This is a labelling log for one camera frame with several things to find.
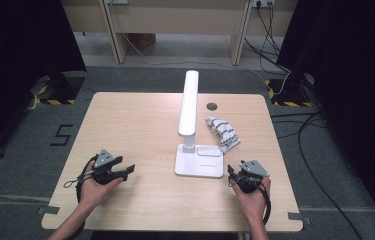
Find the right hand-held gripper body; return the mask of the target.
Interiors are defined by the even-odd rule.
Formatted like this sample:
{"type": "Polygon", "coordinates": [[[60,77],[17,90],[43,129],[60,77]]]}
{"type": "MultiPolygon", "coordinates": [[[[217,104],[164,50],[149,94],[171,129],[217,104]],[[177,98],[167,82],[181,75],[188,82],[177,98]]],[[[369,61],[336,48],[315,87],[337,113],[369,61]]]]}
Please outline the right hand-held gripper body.
{"type": "Polygon", "coordinates": [[[244,193],[252,193],[260,186],[264,177],[270,176],[257,160],[241,161],[239,166],[235,182],[244,193]]]}

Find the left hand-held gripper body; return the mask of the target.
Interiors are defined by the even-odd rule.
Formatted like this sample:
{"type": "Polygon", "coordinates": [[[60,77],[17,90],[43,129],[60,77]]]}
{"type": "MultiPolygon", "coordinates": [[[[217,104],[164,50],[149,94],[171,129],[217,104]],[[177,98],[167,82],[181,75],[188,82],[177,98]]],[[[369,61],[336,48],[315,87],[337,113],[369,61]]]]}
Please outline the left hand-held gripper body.
{"type": "Polygon", "coordinates": [[[105,185],[111,181],[112,167],[116,158],[107,150],[102,149],[95,160],[92,176],[96,182],[105,185]]]}

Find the white cloth with grey pattern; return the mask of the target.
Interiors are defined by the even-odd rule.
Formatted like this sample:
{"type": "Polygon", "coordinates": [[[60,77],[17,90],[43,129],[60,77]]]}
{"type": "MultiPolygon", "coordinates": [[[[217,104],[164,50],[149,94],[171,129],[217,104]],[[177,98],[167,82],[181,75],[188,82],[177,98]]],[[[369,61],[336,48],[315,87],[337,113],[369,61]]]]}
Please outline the white cloth with grey pattern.
{"type": "Polygon", "coordinates": [[[214,134],[221,137],[218,147],[223,153],[227,153],[241,142],[229,122],[215,117],[207,117],[205,122],[214,134]]]}

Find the white desk lamp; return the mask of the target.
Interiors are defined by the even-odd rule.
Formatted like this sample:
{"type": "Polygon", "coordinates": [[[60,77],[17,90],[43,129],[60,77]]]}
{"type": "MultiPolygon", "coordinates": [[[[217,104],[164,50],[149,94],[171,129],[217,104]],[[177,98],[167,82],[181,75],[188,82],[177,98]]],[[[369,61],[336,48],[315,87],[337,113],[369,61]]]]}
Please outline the white desk lamp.
{"type": "Polygon", "coordinates": [[[217,146],[195,143],[199,73],[186,72],[178,134],[184,139],[177,146],[175,173],[179,176],[221,178],[223,176],[223,153],[217,146]]]}

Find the person's right hand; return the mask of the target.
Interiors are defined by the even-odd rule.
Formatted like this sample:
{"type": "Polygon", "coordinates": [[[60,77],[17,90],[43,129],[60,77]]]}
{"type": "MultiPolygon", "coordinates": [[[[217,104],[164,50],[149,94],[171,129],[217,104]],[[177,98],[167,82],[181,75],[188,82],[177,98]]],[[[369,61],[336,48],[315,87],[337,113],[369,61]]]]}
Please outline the person's right hand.
{"type": "Polygon", "coordinates": [[[247,221],[250,224],[262,223],[266,209],[264,195],[259,190],[255,190],[252,193],[244,193],[233,180],[230,181],[230,185],[236,194],[241,212],[247,221]]]}

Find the person's left hand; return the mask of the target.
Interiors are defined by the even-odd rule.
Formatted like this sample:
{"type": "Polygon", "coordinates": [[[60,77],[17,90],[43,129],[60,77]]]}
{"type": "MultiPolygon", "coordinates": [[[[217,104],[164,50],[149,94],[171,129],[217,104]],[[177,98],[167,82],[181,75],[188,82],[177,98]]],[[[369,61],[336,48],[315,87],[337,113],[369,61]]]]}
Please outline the person's left hand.
{"type": "Polygon", "coordinates": [[[97,183],[91,174],[85,174],[82,180],[78,207],[84,210],[95,209],[112,189],[123,182],[122,178],[116,178],[102,185],[97,183]]]}

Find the grey tape piece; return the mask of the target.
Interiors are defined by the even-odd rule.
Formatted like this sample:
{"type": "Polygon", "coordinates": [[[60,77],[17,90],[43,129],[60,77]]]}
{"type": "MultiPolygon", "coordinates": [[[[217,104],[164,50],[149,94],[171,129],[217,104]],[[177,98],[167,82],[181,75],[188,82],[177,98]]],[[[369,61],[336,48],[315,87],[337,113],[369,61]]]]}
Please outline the grey tape piece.
{"type": "Polygon", "coordinates": [[[40,206],[37,210],[37,213],[39,215],[44,215],[44,214],[53,214],[57,215],[59,212],[60,208],[59,207],[54,207],[54,206],[40,206]]]}
{"type": "Polygon", "coordinates": [[[301,220],[305,225],[311,225],[312,221],[309,217],[304,217],[301,213],[287,212],[289,220],[301,220]]]}

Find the stand base with hazard tape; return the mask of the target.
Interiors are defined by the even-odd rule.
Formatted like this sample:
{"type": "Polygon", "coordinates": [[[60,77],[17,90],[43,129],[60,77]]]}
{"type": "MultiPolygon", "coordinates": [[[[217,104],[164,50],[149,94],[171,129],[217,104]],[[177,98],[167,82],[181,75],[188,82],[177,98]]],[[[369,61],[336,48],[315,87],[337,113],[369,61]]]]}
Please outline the stand base with hazard tape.
{"type": "Polygon", "coordinates": [[[63,76],[62,80],[52,80],[49,76],[40,78],[32,87],[35,104],[71,105],[75,103],[84,82],[82,76],[63,76]]]}
{"type": "Polygon", "coordinates": [[[289,76],[265,80],[268,96],[273,105],[286,107],[311,107],[312,103],[301,81],[291,81],[289,76]]]}

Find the brown cardboard box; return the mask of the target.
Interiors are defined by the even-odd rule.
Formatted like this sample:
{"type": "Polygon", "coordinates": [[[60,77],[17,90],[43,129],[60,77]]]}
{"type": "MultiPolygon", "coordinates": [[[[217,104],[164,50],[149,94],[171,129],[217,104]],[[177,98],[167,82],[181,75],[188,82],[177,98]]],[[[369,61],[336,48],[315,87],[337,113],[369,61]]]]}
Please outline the brown cardboard box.
{"type": "Polygon", "coordinates": [[[153,33],[130,33],[129,40],[136,48],[145,50],[156,43],[156,35],[153,33]]]}

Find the black curtain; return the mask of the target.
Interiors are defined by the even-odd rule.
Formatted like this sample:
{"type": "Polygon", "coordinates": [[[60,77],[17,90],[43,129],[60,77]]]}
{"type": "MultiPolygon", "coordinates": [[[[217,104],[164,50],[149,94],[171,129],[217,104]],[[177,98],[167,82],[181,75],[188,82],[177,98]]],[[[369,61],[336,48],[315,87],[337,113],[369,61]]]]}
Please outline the black curtain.
{"type": "Polygon", "coordinates": [[[314,87],[375,202],[375,0],[298,0],[280,64],[314,87]]]}
{"type": "Polygon", "coordinates": [[[37,80],[84,69],[61,0],[0,0],[0,150],[37,80]]]}

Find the beige wooden desk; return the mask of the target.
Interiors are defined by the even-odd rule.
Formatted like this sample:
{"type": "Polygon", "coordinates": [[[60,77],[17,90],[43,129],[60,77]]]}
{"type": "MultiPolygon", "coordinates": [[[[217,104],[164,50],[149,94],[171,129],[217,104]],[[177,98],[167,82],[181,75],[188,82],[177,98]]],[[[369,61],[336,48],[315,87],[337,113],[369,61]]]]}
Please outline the beige wooden desk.
{"type": "Polygon", "coordinates": [[[110,36],[115,62],[124,62],[126,33],[222,35],[231,63],[240,62],[244,38],[275,37],[288,29],[298,0],[275,0],[270,8],[252,7],[252,0],[129,0],[110,5],[106,0],[60,0],[74,32],[103,32],[110,36]]]}

